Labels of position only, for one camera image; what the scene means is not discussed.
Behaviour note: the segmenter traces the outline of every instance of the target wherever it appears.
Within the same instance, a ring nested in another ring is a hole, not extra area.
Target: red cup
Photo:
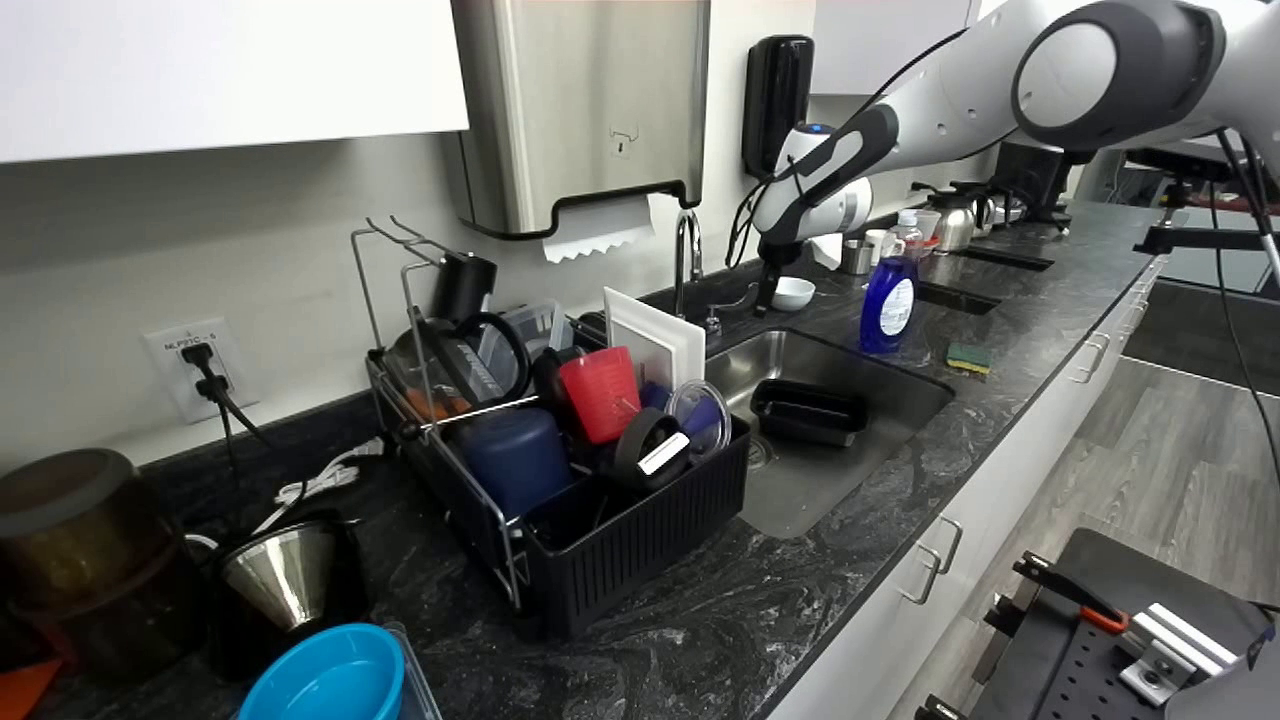
[[[614,443],[640,412],[640,381],[634,351],[614,344],[561,362],[561,386],[587,434],[587,443]]]

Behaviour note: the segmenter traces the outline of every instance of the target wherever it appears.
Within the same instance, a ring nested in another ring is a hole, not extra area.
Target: electrical outlet
[[[231,341],[231,332],[228,332],[228,324],[219,314],[216,318],[171,324],[171,326],[152,326],[152,332],[145,332],[145,344],[150,344],[150,351],[157,359],[157,371],[162,371],[162,381],[170,386],[171,408],[185,420],[196,423],[196,420],[216,417],[216,403],[196,392],[201,369],[179,354],[193,344],[208,344],[212,346],[208,369],[216,377],[228,377],[231,401],[242,408],[255,401],[253,377],[244,369],[244,351],[236,346],[236,341]]]

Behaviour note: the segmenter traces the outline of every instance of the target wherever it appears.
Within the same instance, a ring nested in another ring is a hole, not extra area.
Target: dish rack
[[[675,562],[743,509],[748,423],[732,420],[732,439],[691,459],[674,484],[599,517],[609,488],[575,477],[575,488],[538,509],[506,517],[486,484],[454,450],[449,430],[506,408],[492,403],[442,423],[419,423],[397,397],[397,381],[368,354],[374,386],[415,439],[403,449],[408,468],[442,499],[472,559],[480,559],[515,611],[538,611],[552,636],[584,636],[593,617],[619,598],[636,581]]]

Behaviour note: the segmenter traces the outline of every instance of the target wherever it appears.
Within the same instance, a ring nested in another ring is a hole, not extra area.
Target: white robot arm
[[[799,255],[803,213],[848,179],[973,156],[1016,126],[1060,147],[1235,126],[1275,177],[1275,69],[1280,9],[1269,0],[1009,0],[763,189],[762,304]]]

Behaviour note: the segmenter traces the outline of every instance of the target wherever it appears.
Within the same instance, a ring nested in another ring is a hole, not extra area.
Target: stainless steel sink
[[[872,420],[860,427],[853,449],[768,439],[755,430],[752,412],[762,381],[857,386],[867,397]],[[755,430],[743,519],[763,536],[803,536],[872,472],[882,457],[911,439],[911,430],[919,430],[955,397],[949,383],[796,332],[763,332],[723,346],[709,359],[709,383]]]

